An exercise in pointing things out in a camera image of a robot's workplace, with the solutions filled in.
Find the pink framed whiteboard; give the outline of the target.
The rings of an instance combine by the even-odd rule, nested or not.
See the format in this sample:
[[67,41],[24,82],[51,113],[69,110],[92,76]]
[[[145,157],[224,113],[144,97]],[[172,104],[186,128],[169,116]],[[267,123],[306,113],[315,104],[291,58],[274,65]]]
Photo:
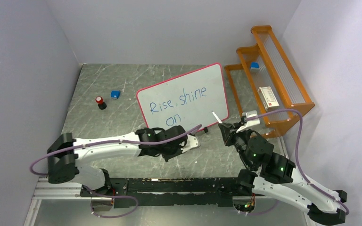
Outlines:
[[219,63],[140,89],[136,98],[149,128],[210,127],[218,123],[212,111],[221,120],[229,117],[225,79]]

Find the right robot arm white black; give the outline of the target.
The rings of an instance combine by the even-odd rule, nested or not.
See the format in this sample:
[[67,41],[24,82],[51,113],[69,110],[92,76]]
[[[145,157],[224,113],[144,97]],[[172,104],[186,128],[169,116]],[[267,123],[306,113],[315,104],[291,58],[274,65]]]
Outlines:
[[231,195],[267,195],[297,207],[312,221],[325,226],[345,222],[345,191],[330,190],[314,181],[309,183],[295,163],[275,153],[274,145],[260,133],[251,129],[240,131],[241,122],[220,123],[218,127],[225,146],[235,147],[245,166],[230,189]]

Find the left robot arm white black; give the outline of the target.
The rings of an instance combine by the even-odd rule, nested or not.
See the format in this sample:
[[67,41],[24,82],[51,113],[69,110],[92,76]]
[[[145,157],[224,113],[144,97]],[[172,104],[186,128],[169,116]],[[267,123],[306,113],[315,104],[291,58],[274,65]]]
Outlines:
[[199,146],[195,136],[182,126],[143,128],[122,136],[82,139],[71,133],[60,135],[47,150],[48,182],[74,182],[87,186],[98,195],[110,193],[112,183],[105,169],[90,166],[92,161],[115,157],[162,156],[165,161]]

